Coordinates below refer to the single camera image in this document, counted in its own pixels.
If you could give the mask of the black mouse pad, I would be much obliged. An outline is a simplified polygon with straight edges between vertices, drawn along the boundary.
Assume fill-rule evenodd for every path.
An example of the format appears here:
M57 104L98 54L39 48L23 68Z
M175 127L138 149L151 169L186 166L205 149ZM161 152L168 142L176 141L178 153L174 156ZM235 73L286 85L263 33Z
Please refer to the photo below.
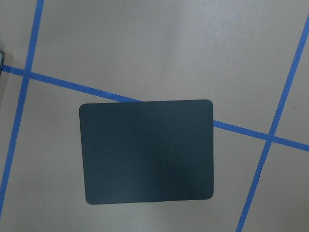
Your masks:
M213 196L211 101L87 103L79 120L89 204Z

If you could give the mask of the grey laptop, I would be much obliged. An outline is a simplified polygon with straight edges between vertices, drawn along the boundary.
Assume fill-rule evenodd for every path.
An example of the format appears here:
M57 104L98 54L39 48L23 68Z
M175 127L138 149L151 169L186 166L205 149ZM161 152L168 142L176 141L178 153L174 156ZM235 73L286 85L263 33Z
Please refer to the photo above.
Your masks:
M4 64L4 59L5 59L5 53L1 49L0 50L0 73L2 72L3 64Z

